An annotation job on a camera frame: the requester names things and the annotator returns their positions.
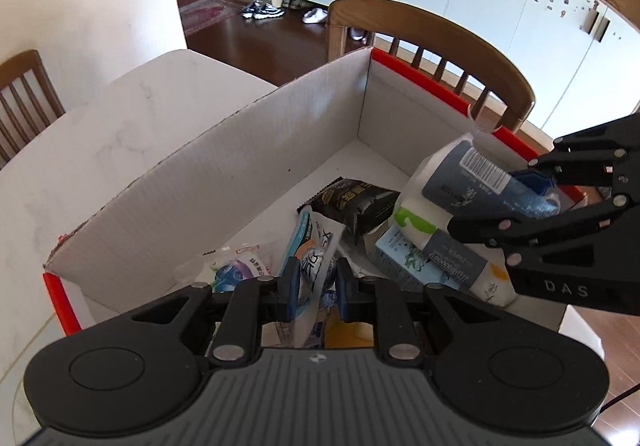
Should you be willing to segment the wooden chair beside box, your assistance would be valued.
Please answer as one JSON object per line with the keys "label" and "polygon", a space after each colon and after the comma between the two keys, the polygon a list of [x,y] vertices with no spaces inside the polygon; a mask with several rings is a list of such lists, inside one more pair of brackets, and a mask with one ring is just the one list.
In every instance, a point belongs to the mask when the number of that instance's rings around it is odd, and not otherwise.
{"label": "wooden chair beside box", "polygon": [[506,105],[498,125],[513,132],[523,125],[535,105],[535,93],[520,69],[491,43],[446,17],[395,0],[335,0],[329,5],[328,60],[346,51],[347,30],[362,29],[369,34],[392,38],[388,54],[397,54],[401,41],[416,46],[411,67],[417,69],[428,51],[439,57],[435,81],[441,81],[448,64],[462,70],[454,91],[460,93],[470,77],[484,89],[471,110],[476,118],[487,98],[495,94]]}

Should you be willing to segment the red cardboard box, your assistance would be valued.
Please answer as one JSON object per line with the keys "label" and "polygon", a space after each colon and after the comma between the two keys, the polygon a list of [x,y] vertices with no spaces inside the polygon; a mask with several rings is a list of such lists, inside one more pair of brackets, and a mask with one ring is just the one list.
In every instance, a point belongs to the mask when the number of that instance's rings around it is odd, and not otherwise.
{"label": "red cardboard box", "polygon": [[534,151],[480,131],[465,102],[380,50],[358,50],[216,117],[106,199],[44,266],[66,335],[190,281],[180,264],[229,240],[291,234],[296,208],[344,175],[402,188],[463,134],[506,170]]}

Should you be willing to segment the blue white tissue pack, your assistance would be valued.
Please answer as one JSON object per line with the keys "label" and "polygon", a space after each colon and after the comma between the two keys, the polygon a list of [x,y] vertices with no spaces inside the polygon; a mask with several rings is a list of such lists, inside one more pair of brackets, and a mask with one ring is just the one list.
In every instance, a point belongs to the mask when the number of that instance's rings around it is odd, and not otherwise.
{"label": "blue white tissue pack", "polygon": [[561,211],[555,193],[536,193],[513,174],[480,154],[471,134],[463,134],[425,158],[396,200],[393,223],[440,273],[478,299],[506,307],[515,293],[503,253],[452,237],[454,217],[475,221],[497,215],[543,219]]}

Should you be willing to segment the white squid snack pouch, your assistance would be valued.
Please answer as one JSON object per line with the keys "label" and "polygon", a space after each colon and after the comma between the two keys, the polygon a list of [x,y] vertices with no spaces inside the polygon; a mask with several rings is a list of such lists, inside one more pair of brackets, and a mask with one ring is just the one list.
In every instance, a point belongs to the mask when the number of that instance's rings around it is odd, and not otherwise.
{"label": "white squid snack pouch", "polygon": [[295,290],[296,309],[290,323],[278,324],[281,344],[288,348],[309,348],[318,342],[312,335],[321,316],[323,293],[329,291],[334,255],[345,226],[314,211],[299,210],[297,225],[286,248],[285,258],[299,263],[299,284]]}

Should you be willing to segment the black snack packet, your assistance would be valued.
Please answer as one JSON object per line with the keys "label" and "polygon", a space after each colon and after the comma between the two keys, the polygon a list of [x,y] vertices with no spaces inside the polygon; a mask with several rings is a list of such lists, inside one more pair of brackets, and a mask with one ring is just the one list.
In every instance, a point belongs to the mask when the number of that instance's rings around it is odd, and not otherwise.
{"label": "black snack packet", "polygon": [[337,177],[321,188],[296,210],[300,213],[311,207],[333,221],[345,226],[355,243],[377,229],[392,215],[400,193],[363,180]]}

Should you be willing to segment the light blue toothpaste box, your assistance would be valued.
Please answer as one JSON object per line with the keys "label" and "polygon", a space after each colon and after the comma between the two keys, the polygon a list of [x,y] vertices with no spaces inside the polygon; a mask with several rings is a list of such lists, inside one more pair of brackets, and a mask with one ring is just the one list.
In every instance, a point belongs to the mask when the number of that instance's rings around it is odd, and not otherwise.
{"label": "light blue toothpaste box", "polygon": [[459,289],[454,278],[439,268],[397,226],[391,226],[374,244],[370,262],[401,290],[421,292],[428,284]]}

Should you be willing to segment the blueberry bread packet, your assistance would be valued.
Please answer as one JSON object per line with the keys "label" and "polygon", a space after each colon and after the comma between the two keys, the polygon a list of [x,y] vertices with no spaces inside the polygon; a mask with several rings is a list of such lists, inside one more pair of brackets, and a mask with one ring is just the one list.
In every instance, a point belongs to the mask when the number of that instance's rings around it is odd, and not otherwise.
{"label": "blueberry bread packet", "polygon": [[224,246],[178,265],[174,270],[181,284],[205,283],[215,292],[233,291],[245,279],[272,275],[273,242]]}

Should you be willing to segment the wooden chair at far side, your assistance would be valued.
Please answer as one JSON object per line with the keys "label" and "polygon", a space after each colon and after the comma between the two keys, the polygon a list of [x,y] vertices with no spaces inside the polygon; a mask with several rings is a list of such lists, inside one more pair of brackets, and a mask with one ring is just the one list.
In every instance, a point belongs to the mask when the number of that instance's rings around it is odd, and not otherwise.
{"label": "wooden chair at far side", "polygon": [[55,120],[65,108],[40,53],[27,50],[1,64],[1,167]]}

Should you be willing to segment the yellow duck toy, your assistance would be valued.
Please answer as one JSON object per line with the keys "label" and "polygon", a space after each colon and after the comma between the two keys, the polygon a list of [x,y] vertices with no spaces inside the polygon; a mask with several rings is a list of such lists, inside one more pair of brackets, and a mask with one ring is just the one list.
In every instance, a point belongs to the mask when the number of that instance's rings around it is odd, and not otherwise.
{"label": "yellow duck toy", "polygon": [[345,323],[337,311],[326,320],[325,348],[372,348],[373,326],[367,323]]}

